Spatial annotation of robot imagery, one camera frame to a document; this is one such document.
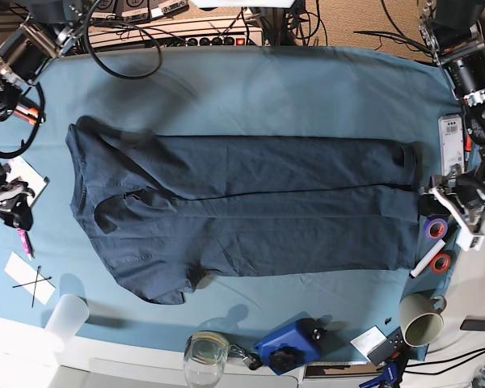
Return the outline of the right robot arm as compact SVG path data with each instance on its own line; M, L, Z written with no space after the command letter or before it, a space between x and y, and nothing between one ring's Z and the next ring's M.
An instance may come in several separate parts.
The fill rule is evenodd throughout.
M44 118L45 97L40 78L57 59L63 57L82 34L82 19L89 10L88 1L2 1L8 11L23 12L18 29L0 46L0 123L7 120L26 92L33 88L39 98L38 116L28 139L17 150L0 151L0 218L4 224L30 230L32 210L27 200L35 195L21 179L9 181L9 167L4 160L13 159L32 145Z

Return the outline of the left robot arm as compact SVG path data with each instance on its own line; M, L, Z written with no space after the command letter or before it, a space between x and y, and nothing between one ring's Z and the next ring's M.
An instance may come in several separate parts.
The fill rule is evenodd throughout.
M480 164L455 175L439 191L457 210L456 218L477 234L485 221L485 39L480 23L485 1L419 1L420 35L461 104L469 139Z

